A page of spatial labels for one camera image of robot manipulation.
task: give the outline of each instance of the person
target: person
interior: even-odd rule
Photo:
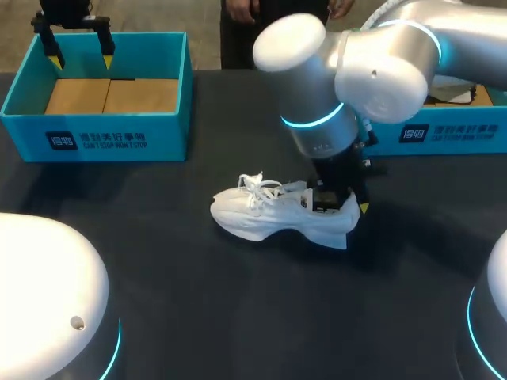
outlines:
[[[274,21],[294,13],[311,13],[323,24],[344,17],[355,0],[222,0],[220,53],[222,69],[255,69],[252,50],[259,34]]]

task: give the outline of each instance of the black table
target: black table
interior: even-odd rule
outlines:
[[[0,77],[5,96],[11,75]],[[74,227],[101,254],[125,378],[454,380],[467,297],[507,228],[507,156],[387,160],[350,252],[250,243],[211,198],[241,173],[306,179],[254,72],[196,72],[186,163],[28,165],[0,129],[0,211]]]

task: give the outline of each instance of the shoelace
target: shoelace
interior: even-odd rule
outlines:
[[[273,204],[273,202],[278,199],[279,195],[286,192],[286,189],[280,182],[275,180],[262,180],[262,173],[257,176],[242,174],[239,176],[238,188],[244,188],[250,193],[248,197],[248,207],[252,209],[260,206],[260,204],[264,202]]]

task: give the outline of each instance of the teal box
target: teal box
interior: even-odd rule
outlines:
[[[36,36],[0,117],[26,162],[184,161],[193,73],[186,33],[113,33],[109,70],[94,33],[56,34],[66,65],[57,69]],[[59,78],[178,79],[176,112],[44,115]]]
[[[507,153],[507,94],[487,92],[491,107],[428,107],[405,123],[373,123],[379,144],[366,148],[365,155]]]

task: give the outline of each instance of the blue led ring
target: blue led ring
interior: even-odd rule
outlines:
[[[382,24],[380,24],[379,28],[382,26],[388,26],[388,25],[408,25],[408,26],[412,26],[412,27],[417,28],[420,31],[426,33],[428,35],[428,37],[433,40],[433,42],[436,45],[436,48],[438,49],[438,63],[440,63],[440,61],[442,60],[442,46],[440,45],[440,41],[438,40],[438,38],[436,38],[435,33],[433,33],[431,30],[426,28],[424,25],[419,24],[418,22],[415,22],[415,21],[411,21],[411,20],[390,20],[390,21],[386,21],[386,22],[383,22]]]
[[[472,303],[472,295],[474,294],[474,289],[472,289],[472,292],[470,293],[470,298],[468,299],[468,306],[467,306],[467,323],[468,323],[468,332],[470,333],[470,337],[472,338],[472,342],[474,342],[475,349],[477,350],[477,353],[481,357],[482,361],[487,365],[488,368],[490,368],[491,372],[494,373],[494,375],[498,378],[498,380],[505,380],[500,373],[498,373],[497,370],[494,369],[494,367],[490,364],[488,359],[484,356],[484,354],[481,351],[481,348],[477,344],[477,340],[475,340],[474,332],[472,331],[472,324],[470,319],[470,304]]]
[[[116,357],[118,356],[118,351],[120,350],[120,341],[121,341],[121,321],[118,320],[118,341],[116,342],[116,348],[114,350],[114,353],[112,354],[112,358],[111,361],[109,362],[108,367],[105,369],[104,374],[98,380],[104,380],[105,377],[111,371],[112,365],[114,364]]]
[[[343,108],[343,103],[337,106],[337,108],[332,111],[329,115],[322,117],[319,120],[312,121],[311,123],[293,123],[291,121],[286,120],[283,116],[281,116],[281,119],[284,123],[286,123],[289,127],[292,128],[312,128],[317,127],[320,124],[324,124],[326,121],[331,120],[337,113],[340,112],[340,110]]]

